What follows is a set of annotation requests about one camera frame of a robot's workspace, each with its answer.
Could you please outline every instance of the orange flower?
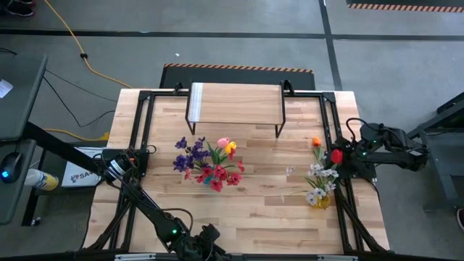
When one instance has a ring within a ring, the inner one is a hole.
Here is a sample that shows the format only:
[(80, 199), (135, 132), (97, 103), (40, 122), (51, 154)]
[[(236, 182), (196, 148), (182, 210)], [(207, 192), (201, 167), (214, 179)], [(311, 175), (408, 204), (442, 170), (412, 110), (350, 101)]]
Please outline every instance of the orange flower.
[(320, 138), (319, 137), (312, 138), (312, 145), (313, 146), (320, 146), (321, 145)]

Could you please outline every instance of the computer mouse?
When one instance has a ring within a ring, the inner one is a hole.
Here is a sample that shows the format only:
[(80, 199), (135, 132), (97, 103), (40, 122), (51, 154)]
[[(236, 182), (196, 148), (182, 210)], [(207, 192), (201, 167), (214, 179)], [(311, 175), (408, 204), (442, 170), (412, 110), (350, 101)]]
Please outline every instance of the computer mouse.
[(12, 152), (0, 163), (0, 178), (5, 183), (13, 183), (20, 177), (21, 153)]

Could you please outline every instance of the red flower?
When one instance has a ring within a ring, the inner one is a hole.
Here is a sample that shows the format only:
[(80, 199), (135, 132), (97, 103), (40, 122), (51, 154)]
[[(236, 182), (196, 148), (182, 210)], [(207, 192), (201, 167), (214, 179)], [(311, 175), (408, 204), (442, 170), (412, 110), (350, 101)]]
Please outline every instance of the red flower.
[(222, 181), (211, 181), (211, 189), (216, 192), (220, 192), (223, 189)]
[(196, 182), (203, 183), (206, 176), (205, 175), (199, 175), (199, 176), (197, 176), (195, 178), (196, 178)]
[(331, 161), (334, 164), (341, 164), (343, 161), (343, 152), (341, 152), (339, 149), (334, 149), (331, 155)]
[(237, 186), (240, 183), (241, 180), (241, 175), (238, 173), (232, 173), (231, 174), (231, 179), (227, 180), (227, 186), (229, 185), (234, 185)]
[(186, 169), (186, 176), (183, 177), (183, 178), (184, 178), (185, 180), (187, 180), (187, 179), (190, 179), (190, 180), (191, 180), (190, 174), (191, 174), (191, 169)]
[(220, 180), (222, 181), (225, 181), (226, 178), (227, 178), (227, 172), (225, 171), (225, 169), (223, 167), (221, 167), (221, 165), (216, 165), (216, 168), (215, 168), (215, 177), (216, 178), (219, 178)]
[(233, 155), (235, 154), (235, 149), (231, 149), (231, 153), (229, 154), (229, 160), (233, 160)]
[(203, 167), (203, 175), (205, 175), (205, 176), (212, 175), (211, 167)]
[(212, 175), (211, 167), (203, 167), (203, 174), (200, 176), (195, 177), (196, 182), (203, 183), (206, 178)]
[(237, 164), (237, 166), (239, 166), (239, 169), (241, 172), (244, 172), (245, 171), (245, 168), (244, 168), (244, 163), (242, 161), (239, 161), (239, 163)]

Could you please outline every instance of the white label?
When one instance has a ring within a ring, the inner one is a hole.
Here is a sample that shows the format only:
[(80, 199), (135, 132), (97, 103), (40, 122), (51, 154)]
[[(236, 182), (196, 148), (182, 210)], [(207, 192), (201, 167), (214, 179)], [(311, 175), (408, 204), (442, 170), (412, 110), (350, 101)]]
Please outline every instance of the white label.
[(0, 99), (5, 97), (13, 89), (13, 85), (11, 83), (5, 81), (5, 80), (0, 80)]

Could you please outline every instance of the butcher block tabletop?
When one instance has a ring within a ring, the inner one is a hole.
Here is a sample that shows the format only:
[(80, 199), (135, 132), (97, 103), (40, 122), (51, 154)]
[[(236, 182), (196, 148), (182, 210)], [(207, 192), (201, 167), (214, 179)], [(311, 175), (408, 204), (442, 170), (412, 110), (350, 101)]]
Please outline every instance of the butcher block tabletop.
[[(120, 93), (115, 118), (108, 140), (109, 149), (126, 149), (136, 113), (140, 89), (124, 89)], [(350, 117), (359, 117), (355, 94), (335, 92), (341, 129), (351, 137), (344, 124)], [(220, 232), (215, 242), (229, 253), (266, 254), (341, 254), (343, 253), (335, 200), (326, 210), (311, 208), (305, 195), (312, 188), (304, 176), (313, 155), (312, 137), (324, 140), (319, 100), (316, 98), (285, 98), (286, 125), (275, 138), (273, 125), (237, 125), (202, 123), (192, 136), (186, 124), (186, 97), (157, 97), (154, 102), (148, 145), (157, 148), (150, 155), (142, 186), (161, 208), (184, 208), (194, 216), (191, 232), (196, 235), (202, 225), (213, 224)], [(329, 103), (326, 105), (332, 136), (335, 137)], [(141, 116), (144, 126), (147, 103)], [(359, 137), (360, 125), (352, 128)], [(140, 147), (139, 128), (136, 148)], [(237, 143), (234, 162), (243, 161), (245, 172), (238, 186), (224, 186), (220, 193), (195, 179), (185, 180), (183, 173), (173, 170), (173, 160), (182, 151), (174, 147), (182, 137), (192, 143), (206, 137), (215, 144), (229, 137)], [(286, 168), (296, 170), (287, 175)], [(352, 181), (359, 218), (371, 235), (384, 248), (389, 248), (378, 196), (371, 184)], [(98, 238), (115, 215), (119, 191), (107, 184), (96, 188), (83, 247)], [(189, 226), (183, 212), (171, 212)], [(122, 221), (120, 240), (125, 231)], [(355, 247), (353, 228), (347, 218), (350, 243)], [(154, 226), (137, 210), (130, 252), (166, 252), (158, 240)]]

